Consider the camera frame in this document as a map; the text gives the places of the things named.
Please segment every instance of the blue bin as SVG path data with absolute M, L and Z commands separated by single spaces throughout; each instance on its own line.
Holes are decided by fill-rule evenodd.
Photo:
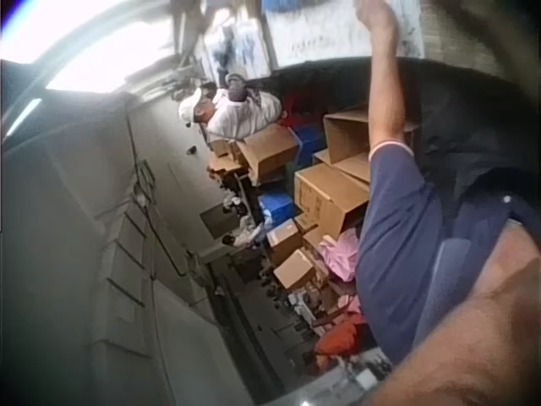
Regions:
M 295 203 L 285 192 L 269 192 L 259 196 L 260 204 L 270 213 L 272 227 L 278 227 L 295 217 Z
M 307 124 L 292 128 L 298 143 L 295 166 L 298 168 L 312 165 L 312 155 L 327 147 L 325 133 L 317 124 Z

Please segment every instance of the light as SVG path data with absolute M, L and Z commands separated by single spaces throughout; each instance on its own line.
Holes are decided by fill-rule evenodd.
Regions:
M 212 20 L 212 26 L 218 27 L 220 25 L 229 25 L 232 23 L 232 13 L 230 8 L 220 8 L 214 13 L 214 19 Z
M 14 133 L 14 131 L 23 123 L 25 118 L 27 118 L 31 112 L 34 111 L 36 107 L 41 103 L 41 99 L 34 99 L 28 105 L 25 107 L 23 112 L 15 119 L 13 125 L 6 133 L 6 137 L 9 137 L 11 134 Z
M 47 89 L 114 91 L 126 83 L 130 74 L 173 52 L 170 18 L 153 24 L 138 21 L 86 48 L 52 79 Z
M 3 27 L 1 58 L 33 63 L 71 31 L 125 1 L 26 1 Z

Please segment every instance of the navy shirt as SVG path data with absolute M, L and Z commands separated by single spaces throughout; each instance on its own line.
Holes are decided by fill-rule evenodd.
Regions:
M 509 195 L 463 203 L 451 230 L 444 228 L 440 199 L 412 152 L 397 143 L 378 145 L 370 159 L 356 280 L 363 313 L 393 363 L 466 298 L 509 218 L 539 246 L 541 219 Z M 446 246 L 451 255 L 441 255 Z M 441 272 L 434 272 L 435 263 Z

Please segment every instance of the pink bag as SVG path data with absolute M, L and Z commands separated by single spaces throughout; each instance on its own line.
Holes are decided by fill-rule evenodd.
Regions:
M 355 278 L 358 253 L 358 238 L 355 228 L 350 228 L 340 234 L 338 241 L 325 236 L 320 242 L 319 249 L 325 264 L 342 281 L 351 282 Z

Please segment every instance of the orange cloth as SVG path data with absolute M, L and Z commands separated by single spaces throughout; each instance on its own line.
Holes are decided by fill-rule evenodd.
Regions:
M 347 319 L 330 329 L 315 344 L 315 353 L 328 356 L 349 357 L 358 354 L 360 337 L 357 326 L 365 324 L 363 315 L 348 315 Z

